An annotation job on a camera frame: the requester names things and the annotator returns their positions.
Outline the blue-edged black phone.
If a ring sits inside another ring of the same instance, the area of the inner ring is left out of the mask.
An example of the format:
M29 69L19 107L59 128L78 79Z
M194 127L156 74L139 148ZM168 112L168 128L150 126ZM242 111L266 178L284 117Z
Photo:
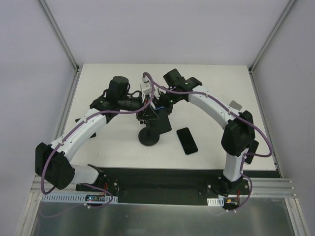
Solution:
M154 110L157 114L158 119L153 121L153 127L156 132L161 135L172 130L167 111L164 107L160 107Z

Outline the black clamp phone stand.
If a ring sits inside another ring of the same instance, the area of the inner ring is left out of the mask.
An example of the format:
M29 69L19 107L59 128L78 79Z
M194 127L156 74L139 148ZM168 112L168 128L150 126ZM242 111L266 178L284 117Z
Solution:
M154 128L151 122L145 124L145 127L142 128L138 133L139 142L147 147L151 147L158 143L160 134Z

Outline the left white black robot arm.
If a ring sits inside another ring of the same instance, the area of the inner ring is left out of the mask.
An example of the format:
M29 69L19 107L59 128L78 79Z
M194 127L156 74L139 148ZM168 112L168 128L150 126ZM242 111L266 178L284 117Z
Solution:
M129 90L130 83L126 77L113 77L108 88L91 103L73 128L51 143L40 143L36 147L35 172L41 177L43 194L65 189L70 184L87 184L93 191L103 188L104 175L97 167L73 165L71 161L82 145L116 115L139 114L150 107L155 87L149 73L143 73L138 97L133 97Z

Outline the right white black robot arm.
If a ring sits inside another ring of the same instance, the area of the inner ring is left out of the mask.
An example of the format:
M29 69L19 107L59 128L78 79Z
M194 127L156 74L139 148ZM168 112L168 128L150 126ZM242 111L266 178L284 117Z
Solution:
M224 180L222 190L233 194L239 188L241 178L241 155L250 149L255 139L252 114L248 111L237 110L223 104L215 98L208 89L195 77L185 79L177 69L172 69L163 75L169 90L160 96L160 100L173 106L185 100L216 121L223 129L222 148L226 152L226 162L223 170Z

